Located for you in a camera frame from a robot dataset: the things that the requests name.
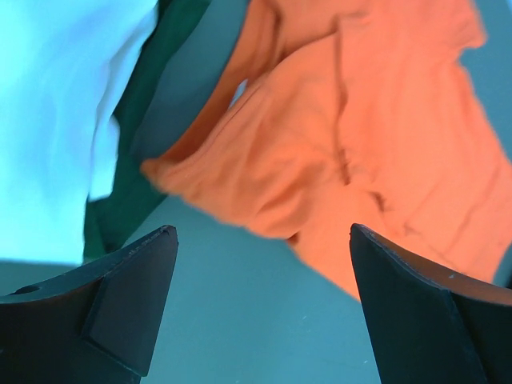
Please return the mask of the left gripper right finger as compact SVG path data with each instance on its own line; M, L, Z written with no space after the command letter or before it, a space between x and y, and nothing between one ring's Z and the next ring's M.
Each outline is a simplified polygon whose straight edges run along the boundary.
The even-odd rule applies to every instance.
M511 290L354 224L350 256L383 383L509 383Z

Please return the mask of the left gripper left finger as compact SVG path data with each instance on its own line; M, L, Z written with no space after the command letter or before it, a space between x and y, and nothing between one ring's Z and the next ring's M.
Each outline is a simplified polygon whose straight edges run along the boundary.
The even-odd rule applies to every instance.
M147 376L178 251L162 226L1 298L1 381L139 383Z

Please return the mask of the orange t-shirt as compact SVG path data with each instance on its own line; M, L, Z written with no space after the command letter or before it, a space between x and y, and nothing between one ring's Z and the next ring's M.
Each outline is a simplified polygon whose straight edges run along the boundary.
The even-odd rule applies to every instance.
M252 1L210 99L142 172L352 296L355 223L490 282L511 164L459 61L485 39L472 1Z

